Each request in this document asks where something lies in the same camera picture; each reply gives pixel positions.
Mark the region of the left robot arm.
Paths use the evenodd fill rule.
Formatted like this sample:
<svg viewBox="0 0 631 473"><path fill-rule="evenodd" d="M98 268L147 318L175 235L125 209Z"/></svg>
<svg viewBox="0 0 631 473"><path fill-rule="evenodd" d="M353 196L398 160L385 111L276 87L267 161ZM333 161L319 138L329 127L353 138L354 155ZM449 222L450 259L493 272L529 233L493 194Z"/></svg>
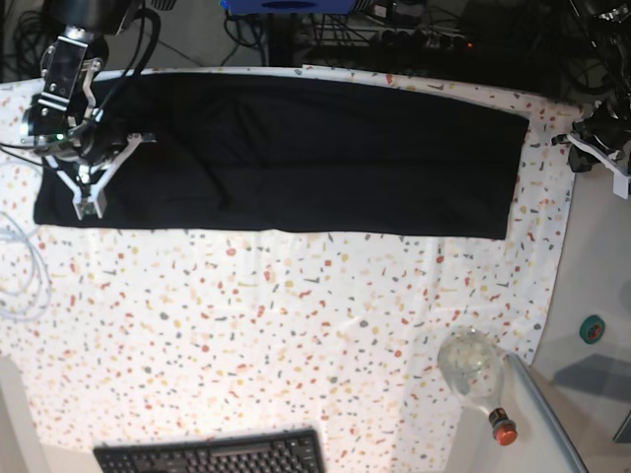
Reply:
<svg viewBox="0 0 631 473"><path fill-rule="evenodd" d="M623 183L630 182L630 3L628 1L559 1L555 7L561 29L573 23L577 40L603 69L599 86L581 83L565 65L561 70L585 95L600 96L592 111L575 121L571 130L552 139L569 147L568 164L574 173L596 165Z"/></svg>

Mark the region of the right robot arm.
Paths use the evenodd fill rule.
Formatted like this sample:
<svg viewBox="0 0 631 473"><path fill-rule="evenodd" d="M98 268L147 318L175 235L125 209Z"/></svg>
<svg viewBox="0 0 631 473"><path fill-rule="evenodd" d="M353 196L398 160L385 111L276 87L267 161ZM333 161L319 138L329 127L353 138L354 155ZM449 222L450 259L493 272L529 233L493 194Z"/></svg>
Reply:
<svg viewBox="0 0 631 473"><path fill-rule="evenodd" d="M94 204L117 169L141 143L138 134L102 123L125 86L140 76L161 32L154 2L52 1L48 12L63 27L40 61L42 90L25 113L22 145L43 158L80 205ZM108 60L106 37L139 22L129 64L101 99L93 83Z"/></svg>

